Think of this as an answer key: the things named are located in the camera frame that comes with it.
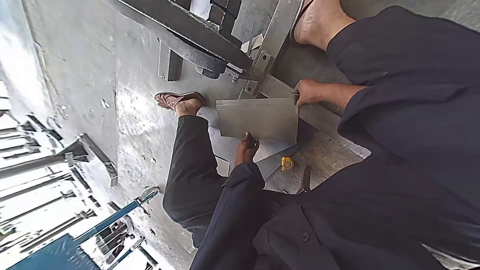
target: shirt button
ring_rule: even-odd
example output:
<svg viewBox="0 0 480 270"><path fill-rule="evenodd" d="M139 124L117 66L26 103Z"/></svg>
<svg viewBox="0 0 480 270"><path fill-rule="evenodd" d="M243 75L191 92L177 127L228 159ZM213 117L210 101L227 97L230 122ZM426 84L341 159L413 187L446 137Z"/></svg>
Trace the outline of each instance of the shirt button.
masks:
<svg viewBox="0 0 480 270"><path fill-rule="evenodd" d="M308 235L308 233L302 233L301 234L301 240L302 241L308 241L309 238L310 238L310 236Z"/></svg>

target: sandal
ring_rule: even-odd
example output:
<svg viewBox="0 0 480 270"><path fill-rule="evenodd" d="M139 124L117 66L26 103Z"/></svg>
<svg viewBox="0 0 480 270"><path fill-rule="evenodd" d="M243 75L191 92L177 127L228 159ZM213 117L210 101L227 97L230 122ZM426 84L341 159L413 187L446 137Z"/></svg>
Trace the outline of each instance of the sandal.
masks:
<svg viewBox="0 0 480 270"><path fill-rule="evenodd" d="M300 2L300 8L297 12L297 15L295 16L295 20L293 21L293 25L292 27L290 28L290 32L288 33L288 37L290 38L290 41L295 45L295 46L298 46L298 47L305 47L305 46L308 46L307 44L300 44L298 43L296 40L295 40L295 37L294 37L294 32L295 32L295 28L297 27L297 24L300 20L300 18L302 17L302 15L305 13L305 11L307 11L307 8L310 6L310 4L313 3L313 1L315 0L310 0L310 2L308 2L305 6L303 6L303 4L305 3L305 0L301 0Z"/></svg>
<svg viewBox="0 0 480 270"><path fill-rule="evenodd" d="M175 99L171 102L167 102L168 97L174 97ZM205 104L205 99L202 94L198 92L188 92L185 94L175 94L172 92L160 92L155 95L155 100L158 102L158 105L162 108L175 110L175 106L182 100L188 100L192 98L198 99L202 106Z"/></svg>

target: dark work uniform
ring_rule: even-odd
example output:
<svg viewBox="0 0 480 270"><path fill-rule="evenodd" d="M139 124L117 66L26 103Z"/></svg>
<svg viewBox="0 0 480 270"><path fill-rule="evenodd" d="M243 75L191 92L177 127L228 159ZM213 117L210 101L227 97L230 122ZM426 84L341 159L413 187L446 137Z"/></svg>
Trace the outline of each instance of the dark work uniform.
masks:
<svg viewBox="0 0 480 270"><path fill-rule="evenodd" d="M314 190L263 190L254 163L216 172L207 120L179 118L164 196L192 270L433 270L422 244L480 261L480 34L390 7L327 55L352 84L339 133L372 151Z"/></svg>

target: brown sandal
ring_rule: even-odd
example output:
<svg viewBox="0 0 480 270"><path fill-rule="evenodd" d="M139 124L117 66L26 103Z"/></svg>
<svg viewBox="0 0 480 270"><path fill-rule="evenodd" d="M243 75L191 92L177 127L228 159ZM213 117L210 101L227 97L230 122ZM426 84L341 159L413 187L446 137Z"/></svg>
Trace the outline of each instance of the brown sandal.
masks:
<svg viewBox="0 0 480 270"><path fill-rule="evenodd" d="M171 102L167 102L168 97L174 97L175 99ZM172 92L160 92L155 95L155 100L158 102L158 105L162 108L175 110L175 106L182 100L188 100L192 98L198 99L202 106L205 104L205 99L202 94L198 92L188 92L185 94L175 94Z"/></svg>

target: yellow tape measure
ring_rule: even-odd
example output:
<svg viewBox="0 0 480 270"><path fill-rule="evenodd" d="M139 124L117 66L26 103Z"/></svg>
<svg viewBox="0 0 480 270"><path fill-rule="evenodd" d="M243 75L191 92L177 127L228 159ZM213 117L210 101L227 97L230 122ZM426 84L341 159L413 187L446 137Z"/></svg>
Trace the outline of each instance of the yellow tape measure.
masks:
<svg viewBox="0 0 480 270"><path fill-rule="evenodd" d="M282 171L293 168L293 160L289 157L282 157Z"/></svg>

